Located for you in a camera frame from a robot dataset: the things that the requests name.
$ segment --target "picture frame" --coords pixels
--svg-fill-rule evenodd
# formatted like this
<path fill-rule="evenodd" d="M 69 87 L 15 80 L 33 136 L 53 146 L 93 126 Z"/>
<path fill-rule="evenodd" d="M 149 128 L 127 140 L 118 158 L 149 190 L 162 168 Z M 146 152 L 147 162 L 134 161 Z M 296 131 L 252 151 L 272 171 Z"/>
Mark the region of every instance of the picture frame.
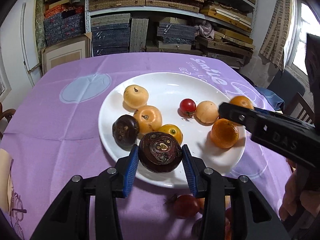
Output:
<path fill-rule="evenodd" d="M 90 43 L 90 36 L 83 34 L 44 48 L 42 50 L 43 74 L 57 65 L 91 57 Z"/>

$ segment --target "table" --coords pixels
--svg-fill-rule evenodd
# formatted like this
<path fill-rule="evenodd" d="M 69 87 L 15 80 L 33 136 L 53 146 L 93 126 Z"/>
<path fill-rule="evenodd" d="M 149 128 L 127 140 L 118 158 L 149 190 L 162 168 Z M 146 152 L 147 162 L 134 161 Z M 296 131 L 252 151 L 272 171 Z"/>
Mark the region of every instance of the table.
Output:
<path fill-rule="evenodd" d="M 272 110 L 246 80 L 212 58 L 124 53 L 54 67 L 26 96 L 1 142 L 1 147 L 14 159 L 14 189 L 28 212 L 21 222 L 26 239 L 73 175 L 96 176 L 115 164 L 100 141 L 100 106 L 115 86 L 150 72 L 191 75 L 212 84 L 230 98 L 242 94 L 257 107 Z M 247 136 L 244 155 L 228 176 L 249 176 L 277 211 L 291 174 L 289 165 L 282 156 L 250 141 L 250 134 Z M 156 187 L 136 179 L 130 196 L 117 200 L 124 239 L 190 239 L 191 227 L 198 216 L 179 220 L 170 215 L 164 199 L 174 193 L 189 191 Z M 94 219 L 90 219 L 90 228 L 94 229 Z M 90 237 L 94 239 L 94 230 L 90 230 Z"/>

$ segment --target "light blue circle print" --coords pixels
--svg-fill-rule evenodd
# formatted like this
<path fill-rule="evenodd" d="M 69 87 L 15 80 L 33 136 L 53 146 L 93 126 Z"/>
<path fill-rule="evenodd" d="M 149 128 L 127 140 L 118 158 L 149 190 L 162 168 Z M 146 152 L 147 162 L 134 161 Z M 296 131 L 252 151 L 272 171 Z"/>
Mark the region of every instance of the light blue circle print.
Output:
<path fill-rule="evenodd" d="M 94 73 L 78 77 L 60 92 L 60 101 L 65 104 L 79 104 L 103 93 L 111 84 L 108 74 Z"/>

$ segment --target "mangosteen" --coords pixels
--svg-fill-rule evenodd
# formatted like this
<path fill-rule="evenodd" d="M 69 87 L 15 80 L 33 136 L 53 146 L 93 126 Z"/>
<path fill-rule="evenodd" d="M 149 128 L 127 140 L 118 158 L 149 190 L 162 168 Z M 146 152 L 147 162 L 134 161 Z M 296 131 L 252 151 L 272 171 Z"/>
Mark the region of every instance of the mangosteen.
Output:
<path fill-rule="evenodd" d="M 125 114 L 112 125 L 112 135 L 121 148 L 132 147 L 139 134 L 139 123 L 131 115 Z"/>
<path fill-rule="evenodd" d="M 182 160 L 182 150 L 177 140 L 164 132 L 147 133 L 139 143 L 139 160 L 155 173 L 173 171 Z"/>

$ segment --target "metal screw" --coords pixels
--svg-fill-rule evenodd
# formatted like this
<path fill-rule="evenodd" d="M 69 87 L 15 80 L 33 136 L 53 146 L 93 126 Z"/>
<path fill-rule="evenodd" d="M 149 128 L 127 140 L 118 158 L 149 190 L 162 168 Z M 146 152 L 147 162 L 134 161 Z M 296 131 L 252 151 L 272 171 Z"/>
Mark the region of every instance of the metal screw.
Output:
<path fill-rule="evenodd" d="M 111 167 L 109 169 L 107 169 L 107 173 L 109 174 L 115 174 L 117 172 L 117 169 L 115 167 Z"/>
<path fill-rule="evenodd" d="M 211 169 L 211 168 L 205 168 L 203 171 L 205 174 L 208 174 L 208 175 L 213 173 L 213 169 Z"/>
<path fill-rule="evenodd" d="M 249 181 L 249 178 L 248 178 L 247 176 L 242 175 L 242 176 L 240 176 L 240 180 L 241 180 L 242 182 L 246 183 L 246 182 Z"/>
<path fill-rule="evenodd" d="M 79 175 L 75 175 L 75 176 L 72 177 L 72 181 L 73 182 L 78 182 L 80 180 L 81 180 L 81 177 Z"/>

